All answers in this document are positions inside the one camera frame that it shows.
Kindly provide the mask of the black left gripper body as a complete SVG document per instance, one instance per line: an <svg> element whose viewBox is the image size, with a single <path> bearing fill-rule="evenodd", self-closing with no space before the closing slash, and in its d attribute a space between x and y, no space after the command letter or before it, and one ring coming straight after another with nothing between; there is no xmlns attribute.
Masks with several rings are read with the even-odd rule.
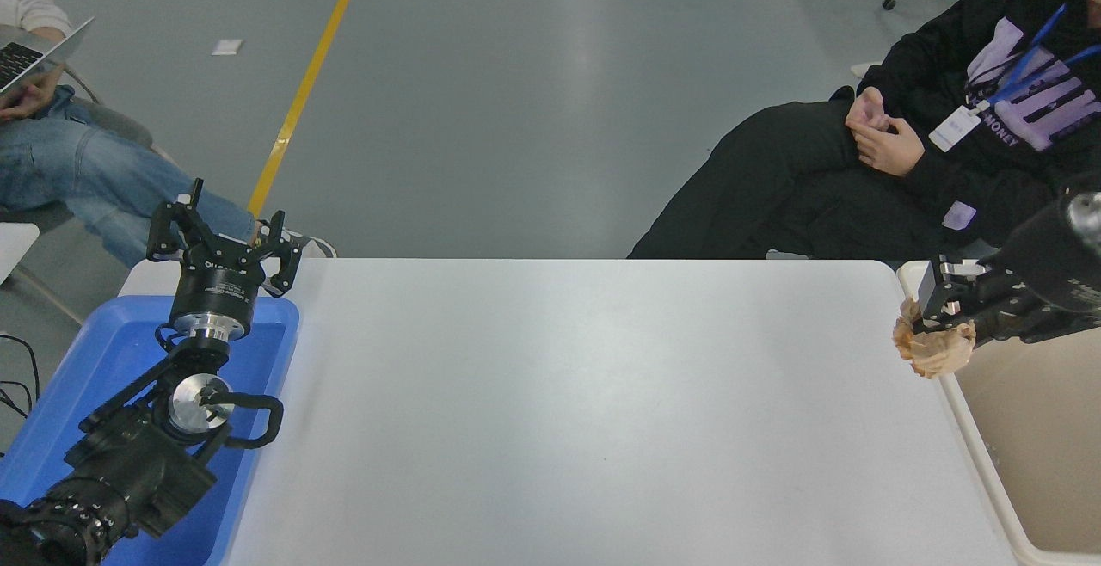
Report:
<svg viewBox="0 0 1101 566"><path fill-rule="evenodd" d="M185 248L168 322L182 326L203 315L215 315L239 326L251 326L265 274L250 253L249 246L227 237L212 237Z"/></svg>

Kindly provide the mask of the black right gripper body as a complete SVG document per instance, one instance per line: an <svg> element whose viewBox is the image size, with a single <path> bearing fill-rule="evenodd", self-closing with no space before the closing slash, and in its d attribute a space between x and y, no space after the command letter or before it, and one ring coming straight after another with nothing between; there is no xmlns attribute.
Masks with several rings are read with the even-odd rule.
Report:
<svg viewBox="0 0 1101 566"><path fill-rule="evenodd" d="M1062 198L1010 235L996 264L1016 276L1043 302L1087 312L1100 307L1098 198Z"/></svg>

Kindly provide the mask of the person's left hand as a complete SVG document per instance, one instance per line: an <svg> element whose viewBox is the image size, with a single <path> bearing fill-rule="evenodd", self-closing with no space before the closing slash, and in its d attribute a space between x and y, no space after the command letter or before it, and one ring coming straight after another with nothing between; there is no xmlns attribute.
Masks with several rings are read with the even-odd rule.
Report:
<svg viewBox="0 0 1101 566"><path fill-rule="evenodd" d="M869 168L902 178L925 154L919 134L904 119L884 116L876 126L848 120L855 142L858 161Z"/></svg>

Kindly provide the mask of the person's right hand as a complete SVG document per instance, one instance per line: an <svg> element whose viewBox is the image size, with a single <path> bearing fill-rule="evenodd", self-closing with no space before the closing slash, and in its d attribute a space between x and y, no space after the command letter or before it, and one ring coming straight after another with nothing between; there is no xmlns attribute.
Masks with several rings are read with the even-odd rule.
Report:
<svg viewBox="0 0 1101 566"><path fill-rule="evenodd" d="M844 124L853 131L857 127L868 127L882 133L891 132L893 127L891 116L885 111L883 92L870 85L858 92L846 115Z"/></svg>

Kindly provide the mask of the person's hand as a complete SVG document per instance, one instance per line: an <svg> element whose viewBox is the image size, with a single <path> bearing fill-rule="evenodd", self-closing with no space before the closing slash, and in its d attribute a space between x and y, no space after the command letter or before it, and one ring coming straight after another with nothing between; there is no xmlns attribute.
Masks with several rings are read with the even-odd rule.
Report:
<svg viewBox="0 0 1101 566"><path fill-rule="evenodd" d="M58 68L36 73L28 77L19 89L4 92L1 120L28 119L48 107L64 72L65 68L59 65Z"/></svg>

